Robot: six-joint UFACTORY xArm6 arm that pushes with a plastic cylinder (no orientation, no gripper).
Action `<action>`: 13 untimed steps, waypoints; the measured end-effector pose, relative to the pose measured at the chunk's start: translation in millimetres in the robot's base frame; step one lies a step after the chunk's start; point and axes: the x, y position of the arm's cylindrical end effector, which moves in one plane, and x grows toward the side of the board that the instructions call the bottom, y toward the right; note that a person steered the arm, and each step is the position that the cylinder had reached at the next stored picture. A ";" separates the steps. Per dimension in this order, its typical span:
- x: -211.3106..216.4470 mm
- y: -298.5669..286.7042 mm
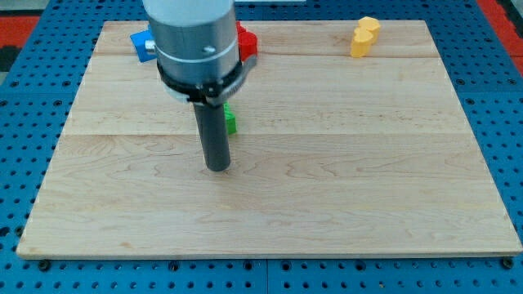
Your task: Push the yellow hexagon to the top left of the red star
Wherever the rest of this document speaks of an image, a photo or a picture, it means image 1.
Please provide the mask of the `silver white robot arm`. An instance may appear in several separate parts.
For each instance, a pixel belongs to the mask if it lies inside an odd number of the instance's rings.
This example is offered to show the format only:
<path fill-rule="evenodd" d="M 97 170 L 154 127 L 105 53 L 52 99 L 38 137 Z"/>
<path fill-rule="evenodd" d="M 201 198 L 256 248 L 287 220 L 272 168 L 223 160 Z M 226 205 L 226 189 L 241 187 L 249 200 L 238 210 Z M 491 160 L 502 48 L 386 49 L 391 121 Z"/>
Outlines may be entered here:
<path fill-rule="evenodd" d="M 218 107 L 257 57 L 240 59 L 233 0 L 144 0 L 163 83 L 178 99 Z"/>

